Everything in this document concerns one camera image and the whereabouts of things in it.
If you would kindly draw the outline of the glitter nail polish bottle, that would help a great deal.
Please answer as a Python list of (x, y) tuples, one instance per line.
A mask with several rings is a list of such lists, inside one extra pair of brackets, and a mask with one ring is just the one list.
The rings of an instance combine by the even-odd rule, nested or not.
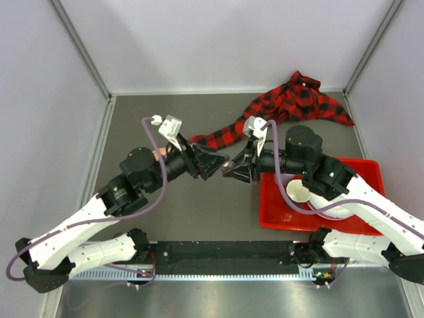
[(222, 173), (228, 172), (232, 167), (234, 166), (234, 162), (233, 161), (228, 161), (225, 162), (222, 166), (221, 166), (221, 171)]

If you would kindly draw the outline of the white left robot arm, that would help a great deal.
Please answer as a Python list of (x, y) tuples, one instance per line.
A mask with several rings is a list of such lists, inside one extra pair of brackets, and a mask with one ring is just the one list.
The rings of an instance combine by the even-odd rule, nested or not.
[(47, 293), (99, 266), (146, 261), (151, 247), (141, 229), (131, 229), (103, 242), (91, 242), (90, 238), (137, 213), (154, 209), (145, 196), (164, 191), (168, 182), (180, 175), (188, 173), (207, 180), (228, 161), (226, 154), (192, 142), (181, 150), (172, 150), (163, 162), (150, 149), (135, 148), (121, 162), (121, 174), (79, 211), (41, 237), (16, 242), (19, 258), (26, 264), (25, 282), (38, 293)]

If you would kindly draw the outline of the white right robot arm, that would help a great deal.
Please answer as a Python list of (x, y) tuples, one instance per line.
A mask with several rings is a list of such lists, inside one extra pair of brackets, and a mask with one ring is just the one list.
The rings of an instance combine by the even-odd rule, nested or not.
[(286, 133), (285, 148), (263, 144), (268, 121), (247, 128), (249, 140), (236, 158), (223, 166), (223, 175), (246, 183), (258, 181), (263, 172), (302, 176), (302, 184), (329, 204), (322, 213), (343, 206), (381, 235), (352, 235), (335, 229), (319, 229), (310, 237), (309, 261), (351, 258), (389, 268), (404, 280), (423, 283), (423, 221), (378, 193), (352, 168), (322, 152), (322, 138), (312, 129), (296, 125)]

